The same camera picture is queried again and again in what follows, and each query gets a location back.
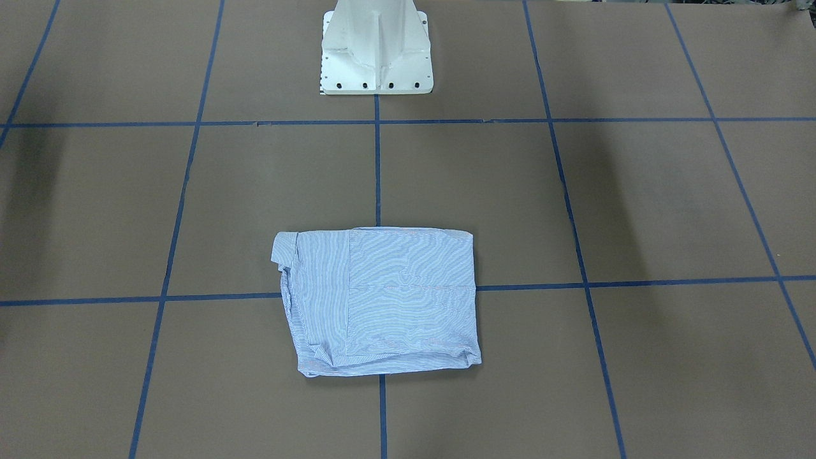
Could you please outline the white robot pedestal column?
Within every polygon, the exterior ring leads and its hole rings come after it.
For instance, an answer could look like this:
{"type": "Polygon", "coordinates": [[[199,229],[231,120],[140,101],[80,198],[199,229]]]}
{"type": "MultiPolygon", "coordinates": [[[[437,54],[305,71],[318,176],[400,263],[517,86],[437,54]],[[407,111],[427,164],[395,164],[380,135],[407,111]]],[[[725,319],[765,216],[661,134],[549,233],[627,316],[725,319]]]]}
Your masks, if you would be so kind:
{"type": "Polygon", "coordinates": [[[428,15],[413,1],[338,1],[324,12],[321,95],[425,95],[434,89],[428,15]]]}

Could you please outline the light blue striped shirt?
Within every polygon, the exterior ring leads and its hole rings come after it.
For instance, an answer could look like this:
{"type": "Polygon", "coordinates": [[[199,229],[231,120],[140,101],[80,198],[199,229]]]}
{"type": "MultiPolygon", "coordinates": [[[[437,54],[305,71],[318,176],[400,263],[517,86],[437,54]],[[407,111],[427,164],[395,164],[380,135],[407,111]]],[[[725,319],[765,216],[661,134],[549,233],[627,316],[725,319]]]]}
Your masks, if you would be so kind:
{"type": "Polygon", "coordinates": [[[472,233],[360,227],[282,231],[270,254],[304,377],[482,363],[472,233]]]}

